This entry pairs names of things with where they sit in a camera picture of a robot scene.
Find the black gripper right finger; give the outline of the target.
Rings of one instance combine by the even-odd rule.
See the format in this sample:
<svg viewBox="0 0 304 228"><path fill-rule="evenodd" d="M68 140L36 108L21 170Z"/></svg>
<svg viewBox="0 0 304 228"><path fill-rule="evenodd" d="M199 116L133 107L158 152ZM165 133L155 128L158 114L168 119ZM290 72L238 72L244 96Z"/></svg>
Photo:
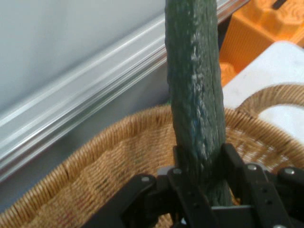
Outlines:
<svg viewBox="0 0 304 228"><path fill-rule="evenodd" d="M239 206L220 209L223 228L302 228L304 170L283 167L276 174L244 163L232 144L221 147L224 174Z"/></svg>

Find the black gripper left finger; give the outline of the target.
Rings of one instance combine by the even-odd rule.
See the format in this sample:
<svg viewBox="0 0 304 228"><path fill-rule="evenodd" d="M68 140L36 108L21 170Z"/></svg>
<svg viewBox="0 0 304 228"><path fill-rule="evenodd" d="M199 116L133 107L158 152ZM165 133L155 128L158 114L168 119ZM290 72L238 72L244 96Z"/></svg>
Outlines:
<svg viewBox="0 0 304 228"><path fill-rule="evenodd" d="M169 214L173 228L215 228L205 196L180 166L133 176L85 223L87 228L153 228Z"/></svg>

